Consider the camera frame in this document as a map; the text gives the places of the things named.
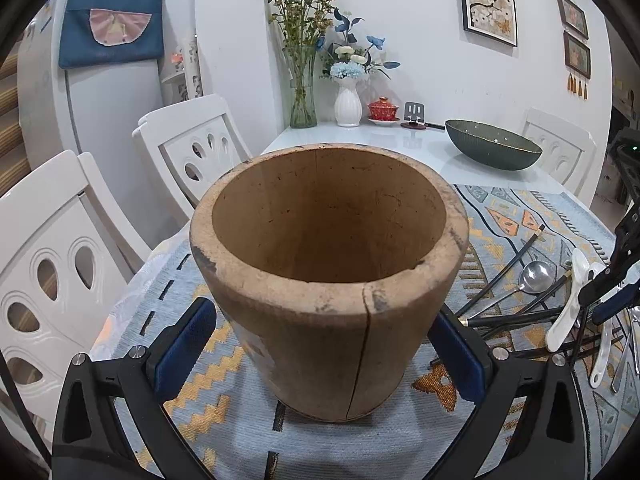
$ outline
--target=chair backrest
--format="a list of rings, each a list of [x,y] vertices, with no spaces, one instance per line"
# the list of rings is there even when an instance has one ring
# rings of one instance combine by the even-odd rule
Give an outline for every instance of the chair backrest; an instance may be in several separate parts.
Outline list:
[[[0,198],[0,349],[49,435],[71,358],[91,349],[127,284],[103,228],[130,262],[148,258],[89,153],[60,153]]]
[[[187,222],[220,176],[251,158],[226,101],[207,95],[155,110],[140,119],[133,139],[153,183]]]
[[[540,168],[580,198],[596,150],[591,134],[559,117],[531,108],[522,135],[542,148]]]

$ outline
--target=metal screw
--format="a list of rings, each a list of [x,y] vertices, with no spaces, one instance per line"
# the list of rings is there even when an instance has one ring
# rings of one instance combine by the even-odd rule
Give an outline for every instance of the metal screw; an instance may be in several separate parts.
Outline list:
[[[71,358],[71,364],[73,366],[80,366],[82,363],[84,363],[85,359],[86,359],[86,354],[82,354],[82,353],[76,354]]]
[[[566,364],[564,356],[560,354],[553,354],[553,356],[551,357],[551,362],[556,366],[564,366]]]
[[[498,361],[505,361],[509,357],[509,351],[506,348],[502,348],[501,346],[497,346],[491,353],[494,355]]]
[[[136,345],[129,350],[129,357],[132,359],[140,359],[146,352],[146,346]]]

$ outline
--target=patterned table runner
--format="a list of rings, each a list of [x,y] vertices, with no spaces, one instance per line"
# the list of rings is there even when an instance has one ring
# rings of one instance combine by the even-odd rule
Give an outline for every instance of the patterned table runner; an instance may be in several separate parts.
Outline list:
[[[455,311],[495,276],[542,223],[543,235],[521,264],[474,308],[516,285],[523,266],[544,260],[561,276],[578,247],[590,262],[608,264],[614,237],[568,195],[521,190],[456,186],[468,213],[470,244],[447,297]],[[637,279],[635,269],[627,282]],[[564,305],[570,285],[545,302]],[[197,296],[209,296],[187,241],[169,257],[120,338],[113,357],[135,344],[150,345],[173,324]],[[515,294],[487,315],[511,314],[531,297]],[[625,334],[625,316],[619,316]],[[524,350],[544,346],[548,324],[498,334],[490,346]],[[612,455],[638,414],[640,383],[625,364],[622,387],[610,390],[624,339],[611,351],[607,375],[597,390],[588,384],[592,358],[579,362],[575,375],[586,422],[588,478]],[[262,384],[228,322],[218,317],[216,331],[180,395],[164,406],[194,452],[219,480],[421,479],[447,449],[474,406],[461,399],[446,370],[429,369],[434,350],[425,342],[394,394],[374,413],[349,424],[323,424],[288,410]],[[502,432],[480,472],[496,466],[510,441],[524,399],[510,409]],[[132,448],[143,467],[159,474],[136,431],[125,403],[116,401]]]

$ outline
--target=white ceramic spoon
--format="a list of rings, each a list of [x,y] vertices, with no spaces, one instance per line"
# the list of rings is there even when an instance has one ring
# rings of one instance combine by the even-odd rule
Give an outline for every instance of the white ceramic spoon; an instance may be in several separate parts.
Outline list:
[[[578,294],[581,288],[587,282],[587,276],[589,274],[589,262],[587,257],[578,248],[574,249],[571,256],[571,294],[569,300],[566,302],[564,309],[553,323],[551,328],[546,332],[546,347],[550,352],[556,352],[562,342],[566,339],[571,327],[574,325],[575,320],[580,312],[580,304],[578,303]]]
[[[597,269],[594,269],[594,266],[598,264],[592,264],[590,270],[593,270],[595,276],[600,274],[605,266],[600,264]],[[607,294],[605,294],[600,301],[604,302],[613,298],[617,293],[619,293],[620,288],[614,287]],[[613,339],[613,318],[607,319],[602,324],[600,337],[600,348],[598,350],[598,357],[596,359],[595,364],[593,365],[593,370],[591,370],[591,377],[589,378],[589,384],[592,388],[597,388],[600,386],[602,382],[602,378],[604,377],[604,372],[607,370],[607,363],[609,362],[609,353],[611,351],[611,341]]]

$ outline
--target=spoon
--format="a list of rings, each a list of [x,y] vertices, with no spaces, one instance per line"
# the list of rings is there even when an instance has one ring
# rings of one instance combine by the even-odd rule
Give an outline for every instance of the spoon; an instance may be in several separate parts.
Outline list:
[[[636,329],[634,323],[640,320],[640,307],[633,307],[629,309],[630,321],[629,331],[631,332],[632,345],[634,346],[634,366],[636,367],[636,375],[640,374],[640,362],[638,362],[640,352],[638,351],[638,336],[636,335]]]
[[[486,307],[484,307],[480,312],[473,314],[468,319],[482,314],[485,310],[490,309],[495,304],[500,303],[502,300],[508,298],[511,294],[515,294],[516,292],[524,292],[526,294],[532,295],[542,294],[551,285],[554,284],[554,274],[555,269],[548,263],[538,261],[531,262],[524,269],[522,269],[522,272],[520,273],[520,277],[518,279],[518,286],[514,286],[503,294],[500,294],[500,296],[494,298],[494,300]]]
[[[569,300],[566,302],[564,309],[562,310],[556,322],[553,323],[551,328],[546,332],[545,342],[546,347],[550,352],[556,352],[562,342],[569,334],[571,327],[574,325],[575,320],[580,312],[580,303],[578,303],[578,294],[581,288],[587,282],[587,276],[589,272],[589,262],[587,257],[578,248],[574,249],[571,257],[571,294]]]
[[[601,270],[597,272],[602,272],[604,270],[604,266],[602,266]],[[607,294],[602,297],[602,301],[607,301],[610,298],[613,298],[620,291],[620,287],[617,286],[611,289]],[[607,363],[609,362],[609,353],[611,352],[611,341],[613,339],[613,318],[607,319],[602,325],[602,337],[600,338],[600,347],[598,348],[598,357],[596,358],[596,362],[593,365],[593,369],[591,370],[591,376],[589,379],[589,383],[592,388],[597,388],[600,386],[602,382],[602,378],[604,377],[604,373],[607,370]]]

